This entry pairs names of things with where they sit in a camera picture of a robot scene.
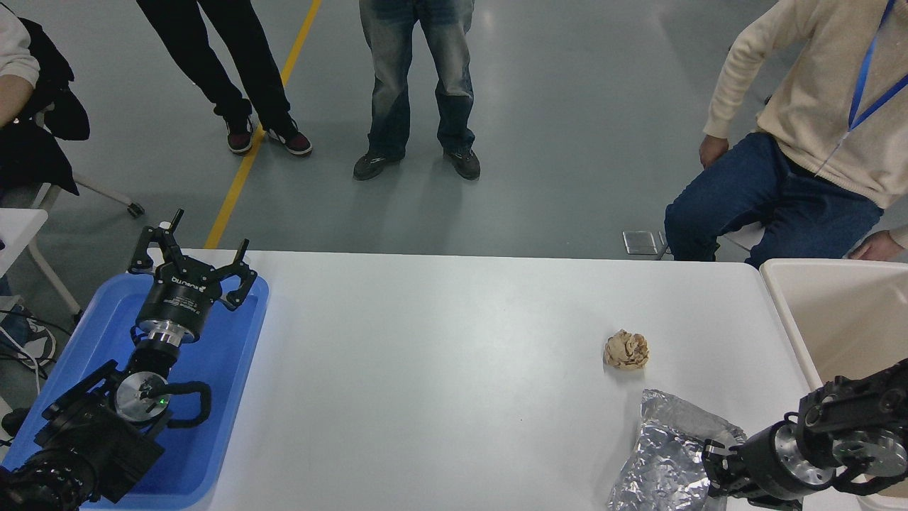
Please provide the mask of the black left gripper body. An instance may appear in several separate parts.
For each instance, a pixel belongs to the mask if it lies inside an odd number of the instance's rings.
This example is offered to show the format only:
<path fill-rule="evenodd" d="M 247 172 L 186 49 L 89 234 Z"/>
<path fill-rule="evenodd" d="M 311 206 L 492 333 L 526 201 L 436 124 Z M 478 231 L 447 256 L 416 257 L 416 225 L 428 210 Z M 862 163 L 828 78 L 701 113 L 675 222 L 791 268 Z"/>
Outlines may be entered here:
<path fill-rule="evenodd" d="M 223 292 L 214 273 L 213 265 L 193 258 L 160 265 L 136 326 L 150 332 L 153 324 L 169 322 L 184 328 L 184 337 L 201 336 L 211 308 Z"/>

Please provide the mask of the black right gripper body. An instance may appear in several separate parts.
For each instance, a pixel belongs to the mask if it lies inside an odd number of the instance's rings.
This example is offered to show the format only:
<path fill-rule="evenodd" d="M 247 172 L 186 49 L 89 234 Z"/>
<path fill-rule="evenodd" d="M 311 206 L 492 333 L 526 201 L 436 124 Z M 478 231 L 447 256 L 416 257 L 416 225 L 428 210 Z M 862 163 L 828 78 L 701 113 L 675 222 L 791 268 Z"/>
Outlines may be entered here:
<path fill-rule="evenodd" d="M 736 491 L 756 502 L 791 500 L 792 492 L 782 485 L 782 465 L 775 452 L 774 424 L 743 443 L 736 452 Z"/>

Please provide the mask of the seated person's left hand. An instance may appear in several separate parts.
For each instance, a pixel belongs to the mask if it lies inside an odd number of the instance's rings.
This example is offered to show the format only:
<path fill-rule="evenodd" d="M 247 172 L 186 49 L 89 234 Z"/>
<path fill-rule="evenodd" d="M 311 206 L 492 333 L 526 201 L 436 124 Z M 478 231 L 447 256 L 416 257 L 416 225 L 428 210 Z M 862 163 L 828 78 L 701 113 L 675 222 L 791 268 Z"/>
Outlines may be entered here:
<path fill-rule="evenodd" d="M 881 230 L 866 236 L 847 258 L 853 260 L 892 261 L 905 252 L 905 247 L 894 240 L 889 230 Z"/>

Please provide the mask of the seated person's right hand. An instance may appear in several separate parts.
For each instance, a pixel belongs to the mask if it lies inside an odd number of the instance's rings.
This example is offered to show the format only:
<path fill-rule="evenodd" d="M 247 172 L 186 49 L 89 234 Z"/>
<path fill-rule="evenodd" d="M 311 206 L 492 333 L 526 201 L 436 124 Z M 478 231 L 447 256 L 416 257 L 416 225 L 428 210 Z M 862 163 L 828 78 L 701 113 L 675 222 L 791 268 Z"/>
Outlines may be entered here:
<path fill-rule="evenodd" d="M 705 135 L 699 146 L 699 161 L 704 170 L 729 152 L 729 139 Z"/>

